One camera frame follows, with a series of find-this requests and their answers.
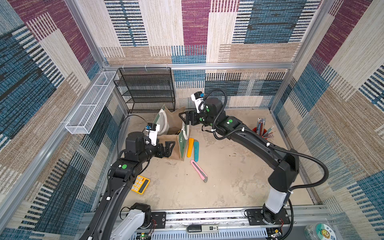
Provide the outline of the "green Christmas burlap tote bag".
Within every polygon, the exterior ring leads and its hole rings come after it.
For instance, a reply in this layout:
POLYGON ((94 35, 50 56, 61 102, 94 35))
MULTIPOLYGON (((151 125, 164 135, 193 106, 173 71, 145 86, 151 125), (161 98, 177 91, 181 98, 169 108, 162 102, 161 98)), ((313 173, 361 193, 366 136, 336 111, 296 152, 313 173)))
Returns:
POLYGON ((158 125, 159 142, 174 141, 175 146, 169 157, 171 160, 184 161, 188 148, 190 127, 180 118, 179 114, 186 111, 185 107, 171 112, 166 105, 163 105, 155 117, 154 124, 158 125))

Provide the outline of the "yellow utility knife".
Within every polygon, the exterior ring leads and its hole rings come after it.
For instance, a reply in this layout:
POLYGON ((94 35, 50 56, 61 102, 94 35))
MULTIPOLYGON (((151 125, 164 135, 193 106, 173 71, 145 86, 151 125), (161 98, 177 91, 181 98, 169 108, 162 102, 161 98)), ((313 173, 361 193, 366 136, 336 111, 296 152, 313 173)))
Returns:
POLYGON ((195 139, 189 138, 188 141, 188 150, 187 150, 187 157, 190 158, 192 156, 192 150, 194 148, 194 141, 195 139))

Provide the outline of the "teal utility knife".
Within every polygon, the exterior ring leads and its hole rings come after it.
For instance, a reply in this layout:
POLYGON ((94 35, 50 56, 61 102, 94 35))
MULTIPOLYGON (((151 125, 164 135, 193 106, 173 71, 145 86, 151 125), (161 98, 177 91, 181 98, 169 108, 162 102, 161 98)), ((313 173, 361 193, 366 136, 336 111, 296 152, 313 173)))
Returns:
POLYGON ((197 140, 194 140, 194 161, 198 162, 199 161, 199 149, 200 145, 197 140))

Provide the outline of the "pink grey utility knife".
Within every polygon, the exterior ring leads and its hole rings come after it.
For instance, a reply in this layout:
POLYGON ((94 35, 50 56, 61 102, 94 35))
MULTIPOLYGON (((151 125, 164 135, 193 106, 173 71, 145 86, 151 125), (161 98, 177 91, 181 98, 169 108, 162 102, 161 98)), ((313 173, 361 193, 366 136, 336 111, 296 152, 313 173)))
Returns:
POLYGON ((191 160, 190 163, 193 166, 193 168, 195 169, 195 171, 199 174, 199 176, 202 179, 202 181, 204 183, 206 183, 208 181, 207 174, 202 170, 202 168, 194 160, 191 160))

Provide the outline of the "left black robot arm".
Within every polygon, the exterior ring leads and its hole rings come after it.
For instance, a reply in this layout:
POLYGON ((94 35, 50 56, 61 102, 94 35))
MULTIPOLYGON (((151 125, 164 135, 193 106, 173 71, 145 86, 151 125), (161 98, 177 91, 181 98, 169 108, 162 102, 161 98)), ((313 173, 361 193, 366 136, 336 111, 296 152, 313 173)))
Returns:
POLYGON ((128 134, 126 148, 120 151, 119 158, 112 164, 103 198, 80 237, 82 240, 128 240, 137 229, 151 224, 151 207, 136 203, 124 220, 115 226, 127 194, 144 171, 143 163, 153 157, 170 157, 175 144, 174 141, 158 143, 142 132, 128 134))

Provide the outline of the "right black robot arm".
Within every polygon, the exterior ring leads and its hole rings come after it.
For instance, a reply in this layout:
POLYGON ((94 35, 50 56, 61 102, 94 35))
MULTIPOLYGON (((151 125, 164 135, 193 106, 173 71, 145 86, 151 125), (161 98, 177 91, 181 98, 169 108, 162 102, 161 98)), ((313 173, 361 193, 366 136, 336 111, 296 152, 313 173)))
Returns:
POLYGON ((191 95, 195 110, 185 111, 179 116, 186 125, 202 125, 202 131, 211 132, 216 140, 232 140, 260 157, 273 169, 268 178, 269 196, 262 207, 263 222, 275 224, 283 214, 284 206, 289 203, 290 195, 296 189, 313 188, 323 184, 329 177, 327 166, 320 160, 294 149, 286 150, 255 133, 246 124, 234 116, 225 113, 228 96, 221 89, 207 94, 196 92, 191 95), (315 183, 294 185, 300 172, 300 158, 308 159, 319 165, 323 177, 315 183))

